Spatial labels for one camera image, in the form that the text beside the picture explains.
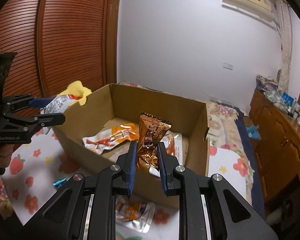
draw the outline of blue candy wrapper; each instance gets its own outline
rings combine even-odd
[[[67,179],[63,178],[63,179],[59,179],[59,180],[55,181],[52,185],[56,189],[60,189],[66,182],[67,182]]]

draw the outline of cardboard box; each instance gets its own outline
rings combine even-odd
[[[138,124],[141,112],[172,122],[171,131],[183,137],[184,165],[196,174],[207,175],[209,167],[208,118],[206,104],[142,88],[110,84],[93,92],[87,103],[65,111],[66,122],[54,131],[66,153],[83,168],[99,173],[113,164],[111,151],[102,155],[86,149],[82,138],[125,122]],[[133,193],[162,205],[178,208],[178,197],[166,197],[159,179],[137,169]]]

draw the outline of drawer handle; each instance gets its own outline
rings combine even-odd
[[[288,142],[289,142],[289,140],[286,140],[286,142],[285,142],[285,144],[283,144],[282,148],[284,148]]]
[[[282,144],[284,143],[284,140],[286,139],[286,137],[283,138],[282,142],[280,143],[280,145],[282,146]]]

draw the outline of human hand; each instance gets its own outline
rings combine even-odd
[[[13,144],[3,144],[0,146],[0,168],[6,168],[11,162]]]

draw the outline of white wall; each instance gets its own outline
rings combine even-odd
[[[118,81],[245,109],[256,75],[276,77],[281,40],[274,25],[221,1],[120,0]]]
[[[298,99],[300,94],[300,19],[291,7],[289,11],[292,26],[292,58],[288,94]]]

